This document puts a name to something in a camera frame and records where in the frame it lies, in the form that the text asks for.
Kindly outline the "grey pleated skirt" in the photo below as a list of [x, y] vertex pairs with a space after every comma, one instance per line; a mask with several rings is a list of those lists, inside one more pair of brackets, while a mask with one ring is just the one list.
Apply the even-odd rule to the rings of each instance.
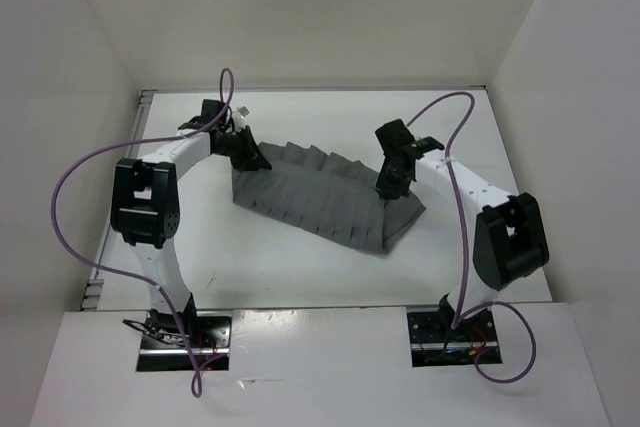
[[387, 255], [426, 211], [415, 194], [383, 200], [378, 173], [316, 146], [259, 147], [272, 169], [232, 171], [233, 202], [347, 248]]

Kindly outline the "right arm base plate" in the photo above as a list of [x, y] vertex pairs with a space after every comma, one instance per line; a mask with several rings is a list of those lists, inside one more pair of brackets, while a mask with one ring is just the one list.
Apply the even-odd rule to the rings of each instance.
[[488, 310], [451, 331], [436, 307], [408, 309], [408, 336], [413, 368], [501, 364], [494, 318]]

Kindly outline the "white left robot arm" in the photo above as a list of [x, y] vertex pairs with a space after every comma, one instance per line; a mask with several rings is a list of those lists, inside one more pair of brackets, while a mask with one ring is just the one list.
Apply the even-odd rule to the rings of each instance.
[[181, 221], [179, 180], [212, 155], [227, 157], [234, 170], [271, 170], [251, 129], [199, 132], [185, 124], [174, 140], [141, 158], [116, 164], [110, 223], [128, 244], [147, 284], [152, 328], [176, 346], [192, 344], [199, 334], [193, 295], [184, 282], [174, 237]]

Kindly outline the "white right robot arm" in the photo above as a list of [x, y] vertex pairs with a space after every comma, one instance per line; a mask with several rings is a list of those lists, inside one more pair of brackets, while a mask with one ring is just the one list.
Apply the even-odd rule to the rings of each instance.
[[436, 139], [417, 139], [403, 124], [399, 127], [398, 132], [376, 131], [384, 156], [376, 190], [381, 198], [396, 200], [419, 183], [452, 201], [462, 216], [462, 278], [438, 308], [440, 332], [459, 340], [500, 291], [549, 261], [539, 204], [528, 193], [494, 186], [448, 155]]

